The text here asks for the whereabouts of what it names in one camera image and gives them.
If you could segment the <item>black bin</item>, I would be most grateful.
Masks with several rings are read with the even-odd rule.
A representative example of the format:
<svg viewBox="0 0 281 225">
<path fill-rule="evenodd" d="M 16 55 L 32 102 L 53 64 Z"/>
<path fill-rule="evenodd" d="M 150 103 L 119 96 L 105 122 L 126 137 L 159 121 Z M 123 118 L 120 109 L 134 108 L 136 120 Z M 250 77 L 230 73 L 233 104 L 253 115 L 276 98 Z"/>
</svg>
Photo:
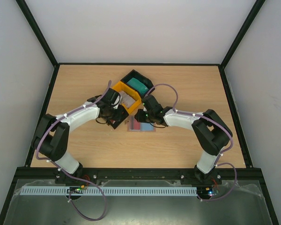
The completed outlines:
<svg viewBox="0 0 281 225">
<path fill-rule="evenodd" d="M 151 90 L 154 86 L 152 81 L 134 69 L 120 81 L 135 90 L 139 94 L 140 98 L 144 98 L 147 93 L 151 93 L 155 90 Z"/>
<path fill-rule="evenodd" d="M 123 112 L 120 113 L 119 119 L 116 120 L 108 119 L 107 125 L 111 126 L 113 129 L 116 129 L 128 116 L 129 113 L 126 110 L 124 110 Z"/>
</svg>

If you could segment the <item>yellow bin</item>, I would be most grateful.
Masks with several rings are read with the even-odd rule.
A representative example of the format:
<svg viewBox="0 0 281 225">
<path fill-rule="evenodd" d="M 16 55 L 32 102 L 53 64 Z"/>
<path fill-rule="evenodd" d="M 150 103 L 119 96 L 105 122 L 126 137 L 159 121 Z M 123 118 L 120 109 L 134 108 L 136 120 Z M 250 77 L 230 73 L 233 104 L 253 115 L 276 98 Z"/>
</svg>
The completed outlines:
<svg viewBox="0 0 281 225">
<path fill-rule="evenodd" d="M 128 114 L 132 114 L 141 104 L 141 97 L 136 90 L 129 87 L 122 81 L 117 82 L 112 89 L 120 94 L 120 104 L 126 109 Z"/>
</svg>

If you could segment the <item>red white card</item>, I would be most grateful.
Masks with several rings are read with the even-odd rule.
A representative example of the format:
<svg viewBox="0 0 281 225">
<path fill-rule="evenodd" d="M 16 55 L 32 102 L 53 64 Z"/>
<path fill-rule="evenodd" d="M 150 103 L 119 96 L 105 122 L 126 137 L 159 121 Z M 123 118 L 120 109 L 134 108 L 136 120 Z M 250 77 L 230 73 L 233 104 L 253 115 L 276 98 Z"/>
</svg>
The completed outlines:
<svg viewBox="0 0 281 225">
<path fill-rule="evenodd" d="M 140 131 L 141 130 L 141 124 L 133 117 L 130 118 L 130 125 L 129 125 L 130 131 Z"/>
</svg>

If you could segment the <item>white pink card stack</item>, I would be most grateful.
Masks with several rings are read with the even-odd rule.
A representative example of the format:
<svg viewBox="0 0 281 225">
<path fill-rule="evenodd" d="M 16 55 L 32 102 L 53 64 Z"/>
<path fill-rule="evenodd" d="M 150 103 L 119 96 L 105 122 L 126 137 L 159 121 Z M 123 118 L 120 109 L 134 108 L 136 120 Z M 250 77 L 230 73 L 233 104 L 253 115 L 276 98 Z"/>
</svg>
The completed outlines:
<svg viewBox="0 0 281 225">
<path fill-rule="evenodd" d="M 124 105 L 126 108 L 130 108 L 135 103 L 135 100 L 126 92 L 120 91 L 119 94 L 122 96 L 121 105 Z"/>
</svg>

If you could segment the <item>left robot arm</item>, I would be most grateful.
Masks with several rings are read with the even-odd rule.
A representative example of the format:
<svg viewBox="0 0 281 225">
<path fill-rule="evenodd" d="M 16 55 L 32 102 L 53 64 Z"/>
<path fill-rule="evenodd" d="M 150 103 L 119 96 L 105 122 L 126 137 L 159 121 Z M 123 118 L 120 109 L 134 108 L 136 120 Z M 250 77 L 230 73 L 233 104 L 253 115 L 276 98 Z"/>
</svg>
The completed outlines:
<svg viewBox="0 0 281 225">
<path fill-rule="evenodd" d="M 103 95 L 88 99 L 74 110 L 53 116 L 46 114 L 35 131 L 31 146 L 36 158 L 48 160 L 69 174 L 74 174 L 81 164 L 67 150 L 69 135 L 81 125 L 98 118 L 120 121 L 125 115 L 121 105 L 124 93 L 109 88 Z"/>
</svg>

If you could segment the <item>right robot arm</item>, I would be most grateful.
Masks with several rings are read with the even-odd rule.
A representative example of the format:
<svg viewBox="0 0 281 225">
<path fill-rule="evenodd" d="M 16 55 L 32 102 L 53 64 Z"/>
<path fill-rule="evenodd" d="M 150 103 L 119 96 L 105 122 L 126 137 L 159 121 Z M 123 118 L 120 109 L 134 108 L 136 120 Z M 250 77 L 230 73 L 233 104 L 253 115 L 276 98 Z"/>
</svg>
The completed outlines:
<svg viewBox="0 0 281 225">
<path fill-rule="evenodd" d="M 211 109 L 205 112 L 179 111 L 174 106 L 162 107 L 154 96 L 142 100 L 134 118 L 141 123 L 157 124 L 163 127 L 179 127 L 195 133 L 203 152 L 194 168 L 197 182 L 204 184 L 211 179 L 211 173 L 222 154 L 233 147 L 233 134 L 219 115 Z"/>
</svg>

